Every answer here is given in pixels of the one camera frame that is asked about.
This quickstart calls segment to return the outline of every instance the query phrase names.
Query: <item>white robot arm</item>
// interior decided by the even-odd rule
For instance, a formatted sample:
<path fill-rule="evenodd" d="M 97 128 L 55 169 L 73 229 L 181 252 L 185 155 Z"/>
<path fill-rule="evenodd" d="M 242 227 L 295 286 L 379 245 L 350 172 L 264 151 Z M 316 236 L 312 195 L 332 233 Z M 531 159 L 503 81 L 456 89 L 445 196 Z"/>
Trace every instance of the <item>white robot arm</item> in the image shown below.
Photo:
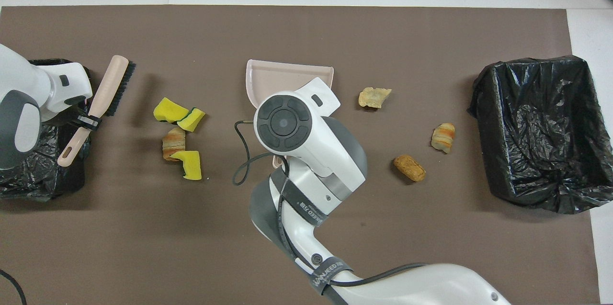
<path fill-rule="evenodd" d="M 316 78 L 278 92 L 254 117 L 260 143 L 291 157 L 252 192 L 256 228 L 308 274 L 311 286 L 335 305 L 508 305 L 477 273 L 454 264 L 413 264 L 361 279 L 313 235 L 366 179 L 366 154 L 351 133 L 328 117 L 340 106 Z"/>
<path fill-rule="evenodd" d="M 35 66 L 0 45 L 0 169 L 18 165 L 39 139 L 40 124 L 92 96 L 79 63 Z"/>

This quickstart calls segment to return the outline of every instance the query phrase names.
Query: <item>black bristles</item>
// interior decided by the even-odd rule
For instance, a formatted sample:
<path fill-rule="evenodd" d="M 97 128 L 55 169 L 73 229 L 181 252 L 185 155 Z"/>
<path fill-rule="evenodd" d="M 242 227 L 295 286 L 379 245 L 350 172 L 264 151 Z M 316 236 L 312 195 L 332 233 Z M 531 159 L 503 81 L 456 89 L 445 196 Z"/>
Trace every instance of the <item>black bristles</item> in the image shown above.
<path fill-rule="evenodd" d="M 105 116 L 112 116 L 114 115 L 115 111 L 117 111 L 117 107 L 119 106 L 119 101 L 121 100 L 121 96 L 123 95 L 123 92 L 125 91 L 125 87 L 127 87 L 127 83 L 130 80 L 132 73 L 134 73 L 134 69 L 136 69 L 136 64 L 133 63 L 132 61 L 128 61 L 127 68 L 125 68 L 125 73 L 123 74 L 121 83 L 119 84 L 119 87 L 117 88 L 117 92 L 115 93 L 115 96 L 113 97 L 113 101 L 109 105 L 109 108 L 107 109 L 107 111 L 104 113 Z"/>

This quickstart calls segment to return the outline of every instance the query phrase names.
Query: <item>round button pad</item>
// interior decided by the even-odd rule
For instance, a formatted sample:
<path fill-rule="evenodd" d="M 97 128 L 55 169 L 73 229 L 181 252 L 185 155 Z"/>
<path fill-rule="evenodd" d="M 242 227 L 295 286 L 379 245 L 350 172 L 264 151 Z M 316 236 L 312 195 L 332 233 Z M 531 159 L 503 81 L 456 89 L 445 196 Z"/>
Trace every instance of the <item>round button pad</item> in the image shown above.
<path fill-rule="evenodd" d="M 256 124 L 266 146 L 278 152 L 289 152 L 307 140 L 313 122 L 311 111 L 300 99 L 276 95 L 262 104 Z"/>

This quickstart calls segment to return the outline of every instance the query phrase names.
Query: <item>trash bag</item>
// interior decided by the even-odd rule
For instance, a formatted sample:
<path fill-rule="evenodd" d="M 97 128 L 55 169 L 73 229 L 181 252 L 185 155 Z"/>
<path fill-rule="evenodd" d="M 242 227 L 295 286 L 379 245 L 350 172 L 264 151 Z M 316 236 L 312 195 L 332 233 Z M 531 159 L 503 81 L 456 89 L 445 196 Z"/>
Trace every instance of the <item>trash bag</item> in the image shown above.
<path fill-rule="evenodd" d="M 70 63 L 62 59 L 32 60 L 33 65 L 58 65 Z M 39 141 L 32 153 L 18 166 L 0 170 L 0 199 L 25 198 L 49 201 L 62 194 L 74 193 L 85 184 L 85 158 L 89 154 L 90 139 L 85 141 L 72 165 L 63 168 L 57 157 L 72 138 L 76 126 L 67 124 L 76 111 L 89 111 L 86 102 L 60 113 L 53 121 L 41 127 Z"/>
<path fill-rule="evenodd" d="M 483 69 L 477 118 L 490 192 L 576 214 L 613 200 L 613 154 L 587 62 L 523 58 Z"/>

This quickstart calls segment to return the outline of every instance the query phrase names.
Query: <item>yellow sponge piece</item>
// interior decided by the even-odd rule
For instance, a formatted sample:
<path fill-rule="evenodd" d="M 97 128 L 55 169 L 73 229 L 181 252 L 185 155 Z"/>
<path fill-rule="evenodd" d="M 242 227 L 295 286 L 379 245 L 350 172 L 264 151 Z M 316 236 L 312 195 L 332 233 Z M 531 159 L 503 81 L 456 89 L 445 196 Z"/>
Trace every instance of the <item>yellow sponge piece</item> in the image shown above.
<path fill-rule="evenodd" d="M 179 104 L 164 97 L 161 102 L 153 109 L 153 116 L 160 122 L 176 122 L 183 119 L 190 111 Z"/>
<path fill-rule="evenodd" d="M 178 120 L 177 124 L 178 126 L 183 128 L 183 130 L 193 132 L 195 130 L 195 127 L 198 125 L 198 123 L 202 119 L 202 117 L 204 117 L 204 115 L 205 115 L 204 111 L 193 108 L 191 109 L 190 113 L 188 113 L 188 115 L 185 116 L 184 119 Z"/>
<path fill-rule="evenodd" d="M 185 174 L 183 178 L 191 181 L 199 181 L 202 179 L 200 170 L 200 153 L 197 150 L 182 150 L 170 156 L 171 158 L 179 159 L 183 162 L 183 170 Z"/>

